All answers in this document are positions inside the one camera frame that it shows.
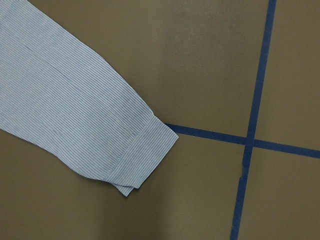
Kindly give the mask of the blue striped button shirt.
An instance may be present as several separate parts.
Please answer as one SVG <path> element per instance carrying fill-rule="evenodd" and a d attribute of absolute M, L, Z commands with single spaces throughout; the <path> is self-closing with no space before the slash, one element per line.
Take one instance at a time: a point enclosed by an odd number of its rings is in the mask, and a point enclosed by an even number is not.
<path fill-rule="evenodd" d="M 178 139 L 99 54 L 26 0 L 0 3 L 0 128 L 125 196 Z"/>

